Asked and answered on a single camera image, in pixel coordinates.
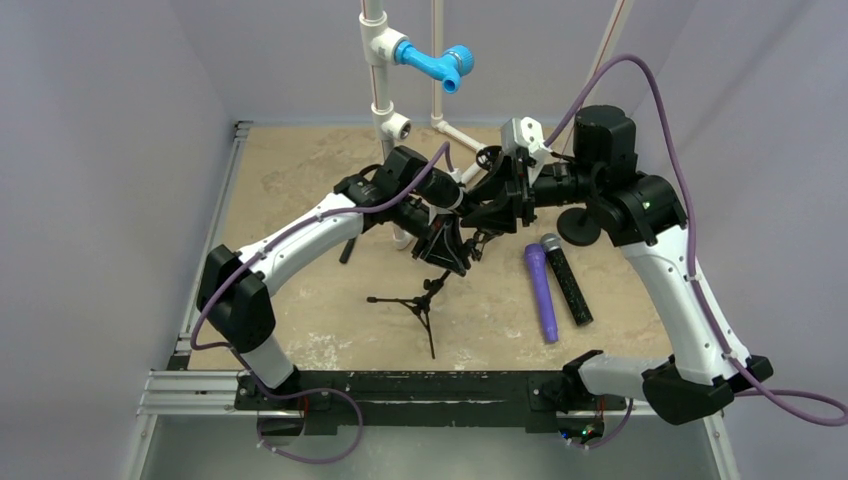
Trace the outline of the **small dark grey microphone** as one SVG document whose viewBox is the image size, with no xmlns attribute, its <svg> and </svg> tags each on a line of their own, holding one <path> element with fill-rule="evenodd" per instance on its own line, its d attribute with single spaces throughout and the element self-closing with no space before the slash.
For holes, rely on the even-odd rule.
<svg viewBox="0 0 848 480">
<path fill-rule="evenodd" d="M 430 205 L 447 210 L 456 209 L 464 198 L 460 184 L 441 171 L 430 171 L 413 191 Z"/>
</svg>

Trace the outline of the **small black tripod stand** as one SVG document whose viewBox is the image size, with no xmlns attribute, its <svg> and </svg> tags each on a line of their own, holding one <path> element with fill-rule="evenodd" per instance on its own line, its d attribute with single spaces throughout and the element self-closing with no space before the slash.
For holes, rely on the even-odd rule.
<svg viewBox="0 0 848 480">
<path fill-rule="evenodd" d="M 480 261 L 483 256 L 485 246 L 492 240 L 501 237 L 502 233 L 496 233 L 493 230 L 478 229 L 470 240 L 466 242 L 466 247 L 473 261 Z M 434 297 L 441 292 L 445 286 L 446 280 L 453 275 L 450 270 L 445 270 L 439 277 L 425 279 L 422 283 L 424 293 L 411 298 L 388 298 L 368 296 L 366 302 L 369 304 L 378 303 L 394 303 L 399 304 L 408 309 L 412 315 L 418 320 L 427 334 L 429 344 L 430 358 L 436 359 L 435 342 L 432 332 L 432 324 L 430 313 L 432 310 L 432 301 Z"/>
</svg>

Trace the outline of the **purple microphone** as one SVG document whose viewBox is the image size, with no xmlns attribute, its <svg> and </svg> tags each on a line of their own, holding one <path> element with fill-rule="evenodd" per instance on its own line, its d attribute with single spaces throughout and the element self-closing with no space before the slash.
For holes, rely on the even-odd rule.
<svg viewBox="0 0 848 480">
<path fill-rule="evenodd" d="M 559 340 L 558 325 L 546 272 L 546 256 L 541 245 L 528 244 L 524 250 L 524 260 L 544 339 L 547 343 L 556 343 Z"/>
</svg>

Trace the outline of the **black speckled condenser microphone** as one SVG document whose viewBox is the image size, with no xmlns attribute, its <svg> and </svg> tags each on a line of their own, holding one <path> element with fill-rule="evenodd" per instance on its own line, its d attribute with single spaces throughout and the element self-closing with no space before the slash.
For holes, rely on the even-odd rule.
<svg viewBox="0 0 848 480">
<path fill-rule="evenodd" d="M 589 325 L 594 321 L 594 317 L 567 260 L 559 237 L 553 233 L 544 234 L 540 238 L 540 245 L 575 324 L 578 327 Z"/>
</svg>

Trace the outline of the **black round-base microphone stand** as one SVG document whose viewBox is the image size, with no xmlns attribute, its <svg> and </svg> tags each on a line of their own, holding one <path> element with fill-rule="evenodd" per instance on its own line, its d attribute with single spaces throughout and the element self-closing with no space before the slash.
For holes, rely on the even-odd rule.
<svg viewBox="0 0 848 480">
<path fill-rule="evenodd" d="M 594 244 L 601 235 L 601 228 L 590 217 L 585 208 L 570 208 L 557 218 L 557 232 L 567 243 L 586 247 Z"/>
</svg>

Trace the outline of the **black tripod stand with shockmount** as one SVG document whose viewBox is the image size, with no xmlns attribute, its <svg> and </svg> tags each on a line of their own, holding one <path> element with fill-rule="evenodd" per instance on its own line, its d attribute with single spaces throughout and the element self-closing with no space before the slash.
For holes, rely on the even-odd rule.
<svg viewBox="0 0 848 480">
<path fill-rule="evenodd" d="M 507 155 L 499 145 L 480 149 L 475 156 L 475 165 L 487 173 L 497 174 L 505 164 Z"/>
</svg>

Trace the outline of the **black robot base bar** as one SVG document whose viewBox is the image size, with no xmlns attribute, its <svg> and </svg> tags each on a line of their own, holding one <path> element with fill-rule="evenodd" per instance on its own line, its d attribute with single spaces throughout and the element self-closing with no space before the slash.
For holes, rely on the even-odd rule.
<svg viewBox="0 0 848 480">
<path fill-rule="evenodd" d="M 308 435 L 341 426 L 520 428 L 597 438 L 603 421 L 627 409 L 624 398 L 578 394 L 562 370 L 302 370 L 285 393 L 264 394 L 237 377 L 234 407 L 262 417 L 291 414 Z"/>
</svg>

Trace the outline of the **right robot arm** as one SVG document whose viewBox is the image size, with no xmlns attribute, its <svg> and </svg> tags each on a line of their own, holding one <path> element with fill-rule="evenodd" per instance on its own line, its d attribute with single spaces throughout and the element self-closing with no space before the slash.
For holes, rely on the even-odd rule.
<svg viewBox="0 0 848 480">
<path fill-rule="evenodd" d="M 498 145 L 479 150 L 480 205 L 463 225 L 498 234 L 559 206 L 560 237 L 588 246 L 601 234 L 619 248 L 648 292 L 672 346 L 665 359 L 589 351 L 564 366 L 561 392 L 576 407 L 601 395 L 647 402 L 672 425 L 711 416 L 773 372 L 770 361 L 732 338 L 692 248 L 695 223 L 669 181 L 640 172 L 636 125 L 620 108 L 593 105 L 576 116 L 570 156 L 549 150 L 531 118 L 507 122 Z"/>
</svg>

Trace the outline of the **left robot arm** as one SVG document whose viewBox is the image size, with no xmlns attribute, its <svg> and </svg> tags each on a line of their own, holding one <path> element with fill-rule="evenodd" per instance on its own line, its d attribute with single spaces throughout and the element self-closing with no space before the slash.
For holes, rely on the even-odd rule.
<svg viewBox="0 0 848 480">
<path fill-rule="evenodd" d="M 469 269 L 459 220 L 479 205 L 435 163 L 409 147 L 395 147 L 382 163 L 345 177 L 276 233 L 207 254 L 196 308 L 258 378 L 259 395 L 272 408 L 295 402 L 299 372 L 274 337 L 271 299 L 304 267 L 374 226 L 392 223 L 416 239 L 415 257 L 458 275 Z"/>
</svg>

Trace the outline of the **blue plastic faucet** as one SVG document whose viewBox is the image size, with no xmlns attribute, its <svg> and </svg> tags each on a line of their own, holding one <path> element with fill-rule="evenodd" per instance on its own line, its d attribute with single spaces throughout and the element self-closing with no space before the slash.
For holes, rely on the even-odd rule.
<svg viewBox="0 0 848 480">
<path fill-rule="evenodd" d="M 440 56 L 433 57 L 419 51 L 408 40 L 401 41 L 395 48 L 393 60 L 396 64 L 415 68 L 441 85 L 445 93 L 456 93 L 462 79 L 469 75 L 475 66 L 475 58 L 469 48 L 456 45 L 445 50 Z"/>
</svg>

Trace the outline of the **white PVC pipe frame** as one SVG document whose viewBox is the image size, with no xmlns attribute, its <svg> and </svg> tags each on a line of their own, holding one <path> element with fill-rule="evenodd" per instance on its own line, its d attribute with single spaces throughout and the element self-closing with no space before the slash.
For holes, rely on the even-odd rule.
<svg viewBox="0 0 848 480">
<path fill-rule="evenodd" d="M 600 67 L 624 46 L 641 1 L 361 1 L 358 24 L 368 65 L 374 130 L 382 149 L 420 128 L 478 150 L 461 123 L 501 125 L 531 117 L 560 124 Z M 438 57 L 464 45 L 473 71 L 454 94 L 396 64 L 408 40 Z"/>
</svg>

